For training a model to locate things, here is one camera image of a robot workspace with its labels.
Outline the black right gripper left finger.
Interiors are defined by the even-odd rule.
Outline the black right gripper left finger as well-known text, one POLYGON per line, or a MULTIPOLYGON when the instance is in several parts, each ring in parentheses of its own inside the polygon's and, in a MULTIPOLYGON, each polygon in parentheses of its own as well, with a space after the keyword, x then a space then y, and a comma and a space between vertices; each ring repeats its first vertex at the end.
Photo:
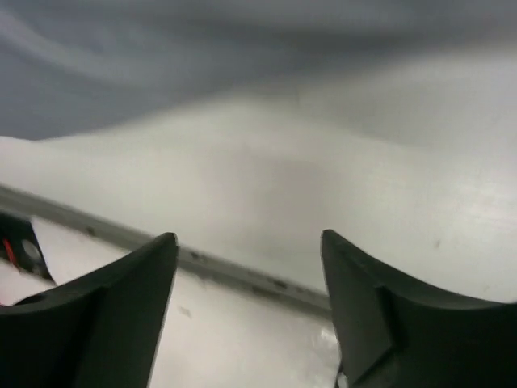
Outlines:
POLYGON ((179 247, 164 233, 126 256, 1 309, 1 385, 147 387, 179 247))

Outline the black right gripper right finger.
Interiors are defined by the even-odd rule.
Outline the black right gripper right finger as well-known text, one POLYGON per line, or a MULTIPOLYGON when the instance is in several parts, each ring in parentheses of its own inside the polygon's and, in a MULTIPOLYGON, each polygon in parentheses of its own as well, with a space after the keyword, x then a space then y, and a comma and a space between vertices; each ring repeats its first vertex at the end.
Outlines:
POLYGON ((338 387, 513 387, 516 306, 429 285, 333 230, 321 239, 338 387))

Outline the grey fabric pillowcase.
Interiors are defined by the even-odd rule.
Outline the grey fabric pillowcase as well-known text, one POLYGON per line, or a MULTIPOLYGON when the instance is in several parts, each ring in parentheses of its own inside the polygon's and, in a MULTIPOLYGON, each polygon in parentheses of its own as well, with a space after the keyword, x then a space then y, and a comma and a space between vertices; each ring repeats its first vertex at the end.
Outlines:
POLYGON ((232 89, 515 37, 513 1, 4 1, 1 134, 73 136, 232 89))

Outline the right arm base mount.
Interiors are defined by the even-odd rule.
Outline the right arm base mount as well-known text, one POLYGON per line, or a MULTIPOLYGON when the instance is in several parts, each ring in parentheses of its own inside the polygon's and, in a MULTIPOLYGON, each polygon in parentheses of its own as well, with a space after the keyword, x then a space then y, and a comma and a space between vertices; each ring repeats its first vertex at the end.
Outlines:
POLYGON ((1 259, 22 272, 55 283, 28 218, 1 212, 1 259))

